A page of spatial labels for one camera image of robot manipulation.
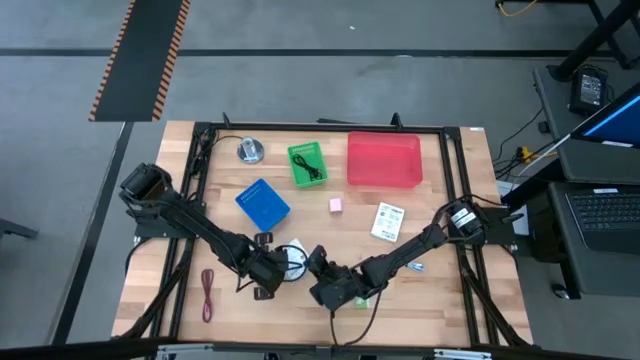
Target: wooden table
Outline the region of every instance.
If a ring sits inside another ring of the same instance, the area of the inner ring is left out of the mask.
[[[157,164],[171,173],[179,187],[185,167],[193,122],[169,122]],[[462,128],[462,141],[472,192],[498,200],[493,167],[482,129]],[[291,131],[221,131],[224,135],[250,135],[265,144],[266,155],[257,165],[244,165],[236,157],[238,140],[223,139],[213,149],[205,201],[207,216],[218,226],[252,237],[258,228],[235,203],[235,197],[259,178],[264,178],[291,207],[289,215],[272,232],[275,244],[298,238],[311,252],[322,244],[328,259],[354,265],[372,255],[387,253],[418,234],[435,210],[447,202],[438,137],[419,135],[424,180],[414,189],[351,186],[346,181],[347,133]],[[292,180],[287,147],[318,141],[322,147],[329,181],[321,186],[298,189]],[[450,154],[457,194],[461,195],[455,150]],[[329,199],[344,199],[341,215],[331,215]],[[397,244],[377,240],[369,234],[378,204],[387,202],[406,210]],[[167,251],[166,239],[153,239],[131,260],[113,334],[133,325],[156,295]],[[491,295],[506,319],[524,339],[531,341],[529,322],[513,259],[498,246],[485,246],[484,256]],[[469,346],[460,274],[455,249],[445,245],[416,261],[423,273],[401,269],[382,293],[380,308],[363,345]],[[204,293],[200,272],[215,271],[211,323],[201,320]],[[316,280],[310,273],[295,283],[283,283],[275,299],[255,301],[251,288],[235,293],[236,276],[222,266],[209,246],[196,241],[179,338],[189,341],[235,341],[251,343],[329,344],[329,313],[309,294]],[[168,334],[173,309],[165,308],[161,334]],[[475,300],[481,339],[486,340],[482,307]],[[347,304],[336,313],[338,341],[356,338],[364,330],[371,310]]]

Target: gray floor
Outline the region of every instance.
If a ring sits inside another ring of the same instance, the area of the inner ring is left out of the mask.
[[[4,0],[0,47],[110,47],[128,1]],[[514,19],[493,0],[193,1],[183,48],[570,49],[593,29],[584,6]],[[639,40],[621,32],[631,53]],[[554,60],[181,58],[163,120],[312,122],[318,117],[485,127],[492,153],[540,108],[531,71]],[[106,59],[0,57],[0,217],[38,227],[0,244],[0,347],[48,341],[120,124],[89,124]],[[612,63],[600,63],[613,67]],[[136,124],[121,174],[153,161],[163,122]],[[534,127],[505,146],[549,139]],[[70,341],[108,338],[133,222],[112,201]],[[637,357],[640,300],[557,300],[558,269],[524,259],[521,284],[544,348]],[[252,356],[235,354],[233,358]]]

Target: small green container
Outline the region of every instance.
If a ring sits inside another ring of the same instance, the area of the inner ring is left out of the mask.
[[[327,166],[324,164],[324,157],[322,157],[322,150],[320,150],[320,144],[317,141],[302,144],[302,145],[294,145],[289,146],[289,163],[291,163],[291,170],[293,170],[293,179],[296,183],[296,186],[300,188],[314,186],[322,184],[323,182],[329,180],[329,175],[327,174]],[[307,165],[312,166],[322,173],[322,179],[311,180],[309,177],[309,172],[293,162],[293,155],[300,154],[307,162]]]

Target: small pink block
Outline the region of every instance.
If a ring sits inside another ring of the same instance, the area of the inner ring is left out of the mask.
[[[332,213],[342,212],[342,199],[335,198],[335,199],[329,200],[329,211]]]

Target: red plastic bin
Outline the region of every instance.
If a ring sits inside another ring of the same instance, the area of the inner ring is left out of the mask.
[[[347,181],[351,185],[405,188],[420,184],[420,138],[408,134],[349,133]]]

